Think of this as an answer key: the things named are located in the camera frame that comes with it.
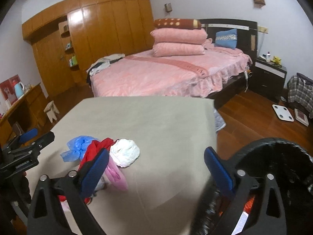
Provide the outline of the blue plastic bag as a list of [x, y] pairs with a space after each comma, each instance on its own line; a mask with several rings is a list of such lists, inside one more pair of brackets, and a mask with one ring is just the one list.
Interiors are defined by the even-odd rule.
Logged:
[[77, 160], [82, 160], [87, 147], [92, 143], [92, 141], [97, 140], [91, 136], [78, 136], [67, 142], [68, 151], [61, 153], [62, 160], [64, 162], [74, 162]]

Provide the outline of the red cloth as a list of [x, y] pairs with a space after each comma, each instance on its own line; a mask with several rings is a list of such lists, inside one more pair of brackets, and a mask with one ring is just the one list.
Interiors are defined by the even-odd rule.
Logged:
[[87, 151], [78, 167], [78, 172], [82, 175], [78, 181], [80, 195], [86, 204], [91, 202], [98, 181], [105, 175], [104, 171], [109, 162], [110, 147], [115, 143], [115, 140], [105, 138], [102, 141], [94, 140], [87, 147]]

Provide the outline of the white paper ball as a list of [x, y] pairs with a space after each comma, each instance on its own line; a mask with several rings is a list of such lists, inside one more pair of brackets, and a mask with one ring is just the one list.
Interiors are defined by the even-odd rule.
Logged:
[[126, 168], [139, 157], [140, 149], [133, 140], [122, 138], [110, 147], [109, 153], [117, 166]]

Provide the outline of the orange trash in bin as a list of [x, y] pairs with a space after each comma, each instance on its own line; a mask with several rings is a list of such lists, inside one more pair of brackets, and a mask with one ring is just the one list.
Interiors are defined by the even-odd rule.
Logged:
[[[244, 206], [242, 208], [240, 208], [243, 212], [250, 214], [251, 213], [251, 209], [253, 207], [254, 201], [255, 201], [255, 197], [256, 195], [251, 195], [249, 196], [248, 200], [246, 201], [246, 203], [244, 204]], [[219, 216], [222, 216], [222, 214], [228, 209], [229, 206], [224, 206], [221, 207], [219, 210]]]

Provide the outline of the black trash bin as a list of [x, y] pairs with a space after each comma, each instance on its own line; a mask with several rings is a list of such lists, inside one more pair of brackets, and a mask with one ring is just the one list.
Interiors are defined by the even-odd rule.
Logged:
[[[312, 157], [305, 149], [285, 139], [264, 138], [223, 161], [253, 177], [273, 174], [285, 210], [286, 234], [312, 234]], [[229, 203], [211, 175], [200, 196], [190, 233], [212, 234], [220, 219], [220, 208]]]

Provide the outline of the wooden desk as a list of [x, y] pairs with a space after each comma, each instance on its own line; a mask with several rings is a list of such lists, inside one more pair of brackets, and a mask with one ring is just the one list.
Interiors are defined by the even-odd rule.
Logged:
[[32, 87], [21, 99], [16, 101], [10, 110], [1, 118], [1, 146], [13, 137], [13, 125], [18, 123], [27, 132], [37, 128], [41, 130], [48, 117], [44, 112], [48, 100], [40, 84]]

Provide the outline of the small white stool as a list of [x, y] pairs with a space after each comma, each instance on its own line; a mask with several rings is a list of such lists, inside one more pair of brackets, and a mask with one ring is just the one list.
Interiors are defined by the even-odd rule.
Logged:
[[46, 113], [49, 121], [51, 123], [53, 123], [53, 121], [56, 121], [57, 120], [57, 115], [60, 114], [58, 108], [56, 107], [54, 101], [50, 101], [45, 109], [44, 109], [44, 112]]

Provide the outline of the light blue kettle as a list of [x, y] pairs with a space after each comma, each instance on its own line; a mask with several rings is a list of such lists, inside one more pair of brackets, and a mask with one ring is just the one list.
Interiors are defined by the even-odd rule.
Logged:
[[16, 97], [19, 99], [24, 95], [24, 85], [22, 82], [16, 82], [14, 85], [14, 91]]

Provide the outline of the red box on desk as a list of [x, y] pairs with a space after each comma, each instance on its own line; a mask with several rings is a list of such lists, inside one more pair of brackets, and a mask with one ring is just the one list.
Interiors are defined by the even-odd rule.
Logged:
[[17, 101], [17, 97], [14, 90], [14, 82], [20, 82], [20, 77], [16, 74], [15, 76], [3, 81], [1, 83], [1, 93], [3, 94], [4, 100], [9, 102], [10, 105]]

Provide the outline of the pink cloth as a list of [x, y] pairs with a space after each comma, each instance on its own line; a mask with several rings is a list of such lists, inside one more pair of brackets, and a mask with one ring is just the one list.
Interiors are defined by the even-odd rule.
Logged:
[[110, 183], [120, 191], [128, 191], [128, 183], [126, 181], [125, 176], [123, 173], [119, 170], [116, 163], [112, 159], [111, 156], [109, 156], [109, 162], [108, 165], [104, 171], [106, 177], [110, 181]]

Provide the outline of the clothes pile on bed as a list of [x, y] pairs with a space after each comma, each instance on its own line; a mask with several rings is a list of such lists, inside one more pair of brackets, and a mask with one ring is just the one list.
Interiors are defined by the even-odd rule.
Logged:
[[107, 69], [110, 67], [113, 63], [125, 58], [125, 54], [112, 54], [109, 56], [104, 56], [102, 58], [99, 58], [95, 63], [93, 63], [88, 69], [87, 69], [87, 78], [86, 82], [90, 85], [91, 84], [91, 77], [95, 74], [98, 74], [104, 69]]

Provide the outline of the wooden wardrobe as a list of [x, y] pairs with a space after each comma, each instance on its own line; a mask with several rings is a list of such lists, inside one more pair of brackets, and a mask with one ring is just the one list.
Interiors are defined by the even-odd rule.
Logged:
[[92, 63], [152, 48], [150, 0], [64, 0], [22, 24], [49, 97], [83, 85]]

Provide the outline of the framed picture on floor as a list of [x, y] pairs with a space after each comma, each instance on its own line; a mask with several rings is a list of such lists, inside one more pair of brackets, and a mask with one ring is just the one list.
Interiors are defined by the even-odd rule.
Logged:
[[295, 114], [295, 117], [296, 117], [296, 120], [300, 123], [302, 123], [303, 125], [305, 126], [309, 126], [309, 121], [308, 121], [308, 118], [307, 116], [302, 112], [300, 111], [299, 109], [294, 109], [294, 114]]

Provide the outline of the white bathroom scale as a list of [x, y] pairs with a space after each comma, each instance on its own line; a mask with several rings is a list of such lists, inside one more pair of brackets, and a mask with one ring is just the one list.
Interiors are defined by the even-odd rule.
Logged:
[[277, 115], [278, 119], [282, 121], [294, 122], [294, 118], [292, 117], [292, 114], [289, 112], [289, 110], [285, 106], [273, 104], [272, 108], [275, 114]]

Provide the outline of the pink bed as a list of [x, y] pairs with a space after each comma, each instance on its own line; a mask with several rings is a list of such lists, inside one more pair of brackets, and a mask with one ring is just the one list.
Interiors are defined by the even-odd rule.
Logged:
[[126, 56], [91, 76], [95, 97], [207, 98], [252, 63], [240, 49], [206, 49], [202, 55], [155, 57], [152, 50]]

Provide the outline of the plaid clothes pile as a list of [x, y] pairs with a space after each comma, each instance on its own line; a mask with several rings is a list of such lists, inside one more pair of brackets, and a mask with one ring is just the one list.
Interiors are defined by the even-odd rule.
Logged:
[[312, 79], [301, 73], [292, 76], [288, 81], [288, 103], [306, 111], [312, 119]]

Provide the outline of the black nightstand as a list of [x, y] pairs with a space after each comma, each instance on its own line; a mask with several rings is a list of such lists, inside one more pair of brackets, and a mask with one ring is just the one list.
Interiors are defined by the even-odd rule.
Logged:
[[281, 100], [287, 70], [284, 66], [275, 66], [258, 57], [251, 68], [252, 76], [249, 89], [275, 103]]

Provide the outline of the lower pink pillow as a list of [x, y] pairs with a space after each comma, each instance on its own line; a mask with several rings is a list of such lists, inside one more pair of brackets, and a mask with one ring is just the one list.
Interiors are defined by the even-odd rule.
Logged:
[[202, 45], [175, 42], [157, 43], [153, 45], [152, 50], [154, 56], [156, 57], [192, 56], [205, 54], [205, 50]]

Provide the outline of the yellow toy on nightstand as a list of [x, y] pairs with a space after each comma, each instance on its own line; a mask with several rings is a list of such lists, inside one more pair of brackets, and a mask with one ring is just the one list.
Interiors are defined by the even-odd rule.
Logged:
[[279, 58], [279, 57], [277, 57], [277, 56], [273, 56], [272, 62], [273, 62], [275, 65], [279, 65], [279, 66], [282, 65], [282, 63], [281, 63], [281, 58]]

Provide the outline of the white bottle on nightstand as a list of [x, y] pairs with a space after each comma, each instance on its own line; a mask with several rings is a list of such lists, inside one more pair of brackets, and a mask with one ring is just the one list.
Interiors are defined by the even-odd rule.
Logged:
[[267, 52], [267, 54], [266, 54], [266, 62], [267, 63], [271, 62], [271, 54], [270, 54], [270, 52]]

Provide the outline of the brown dotted bolster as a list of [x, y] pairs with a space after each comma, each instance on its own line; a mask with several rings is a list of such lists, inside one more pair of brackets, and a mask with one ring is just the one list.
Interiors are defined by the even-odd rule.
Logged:
[[202, 24], [196, 19], [164, 18], [154, 21], [155, 28], [201, 29]]

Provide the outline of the blue cushion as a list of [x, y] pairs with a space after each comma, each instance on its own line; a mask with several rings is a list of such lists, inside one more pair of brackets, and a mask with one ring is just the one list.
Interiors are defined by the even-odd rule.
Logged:
[[237, 29], [219, 31], [215, 35], [215, 47], [235, 49], [237, 47]]

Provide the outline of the black headboard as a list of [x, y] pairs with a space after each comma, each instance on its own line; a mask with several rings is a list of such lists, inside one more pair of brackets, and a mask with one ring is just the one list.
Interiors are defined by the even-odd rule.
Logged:
[[257, 22], [239, 19], [199, 19], [208, 38], [215, 42], [216, 33], [237, 29], [237, 48], [255, 62], [257, 58], [258, 31]]

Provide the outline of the wall lamp left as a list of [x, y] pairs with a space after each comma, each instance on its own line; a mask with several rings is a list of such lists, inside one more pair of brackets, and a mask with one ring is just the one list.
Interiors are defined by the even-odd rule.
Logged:
[[166, 12], [166, 13], [172, 12], [171, 3], [166, 3], [166, 4], [164, 5], [164, 7], [165, 7], [165, 12]]

